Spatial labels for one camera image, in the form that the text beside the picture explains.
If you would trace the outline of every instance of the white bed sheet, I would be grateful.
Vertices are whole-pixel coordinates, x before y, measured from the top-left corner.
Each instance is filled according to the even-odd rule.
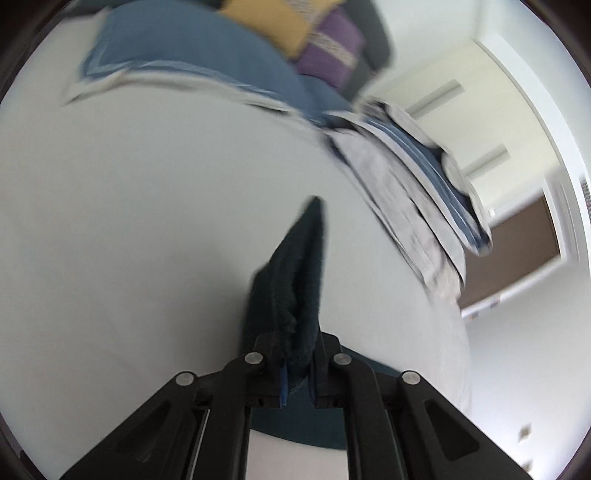
[[[0,411],[57,479],[176,372],[235,356],[254,271],[327,202],[320,321],[470,398],[457,306],[431,298],[318,133],[199,92],[62,107],[96,21],[62,22],[0,106]],[[347,478],[346,454],[253,432],[248,478]]]

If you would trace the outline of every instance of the folded cloth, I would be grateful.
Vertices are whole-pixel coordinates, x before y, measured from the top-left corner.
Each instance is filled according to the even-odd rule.
[[[287,406],[278,410],[256,408],[251,428],[292,442],[344,450],[342,409],[316,410],[307,388],[307,374],[320,331],[323,211],[323,201],[312,198],[269,263],[255,275],[242,326],[241,353],[252,351],[258,335],[277,332],[287,364]],[[398,375],[396,370],[343,350],[367,361],[375,371]]]
[[[242,354],[252,350],[261,333],[278,332],[289,393],[306,379],[320,330],[323,210],[323,201],[312,198],[269,263],[257,272],[242,326]]]

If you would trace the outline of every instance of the purple cushion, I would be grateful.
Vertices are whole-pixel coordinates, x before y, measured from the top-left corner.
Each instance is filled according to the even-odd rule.
[[[295,68],[299,74],[318,77],[341,89],[353,73],[364,44],[357,26],[337,7],[310,33]]]

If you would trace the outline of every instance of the dark green towel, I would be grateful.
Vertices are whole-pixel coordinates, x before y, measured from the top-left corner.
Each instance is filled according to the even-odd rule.
[[[254,278],[241,353],[252,350],[259,334],[277,331],[288,366],[287,406],[280,410],[256,408],[252,416],[254,430],[305,445],[344,450],[342,409],[316,410],[306,378],[320,330],[323,237],[323,201],[314,197]],[[343,351],[365,360],[375,371],[398,375],[396,370],[354,351]]]

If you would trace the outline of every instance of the yellow pillow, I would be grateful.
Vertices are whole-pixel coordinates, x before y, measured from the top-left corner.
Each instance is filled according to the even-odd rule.
[[[220,13],[297,58],[310,31],[343,0],[226,0]]]

